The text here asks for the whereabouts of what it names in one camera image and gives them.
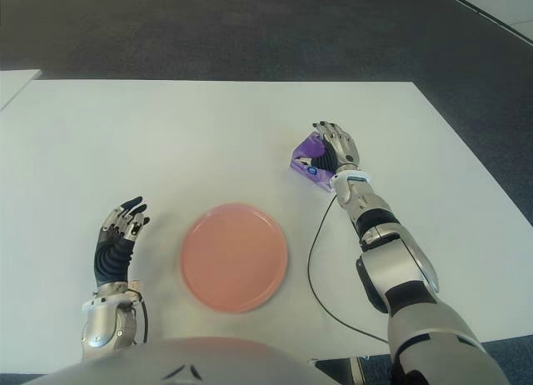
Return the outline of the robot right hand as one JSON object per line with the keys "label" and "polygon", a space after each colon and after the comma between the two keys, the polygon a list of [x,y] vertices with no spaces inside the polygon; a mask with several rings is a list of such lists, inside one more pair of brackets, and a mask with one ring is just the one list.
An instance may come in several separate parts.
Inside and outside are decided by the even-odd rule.
{"label": "robot right hand", "polygon": [[314,122],[313,127],[320,135],[324,152],[318,157],[311,158],[311,165],[315,168],[338,173],[342,170],[357,169],[359,154],[352,136],[342,127],[333,122]]}

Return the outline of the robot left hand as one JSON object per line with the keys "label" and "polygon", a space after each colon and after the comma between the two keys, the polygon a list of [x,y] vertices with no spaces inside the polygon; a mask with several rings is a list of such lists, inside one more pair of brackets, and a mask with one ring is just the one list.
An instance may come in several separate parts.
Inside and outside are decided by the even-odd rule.
{"label": "robot left hand", "polygon": [[97,238],[93,271],[98,287],[108,283],[127,283],[137,237],[149,223],[147,205],[141,196],[115,207],[104,220]]}

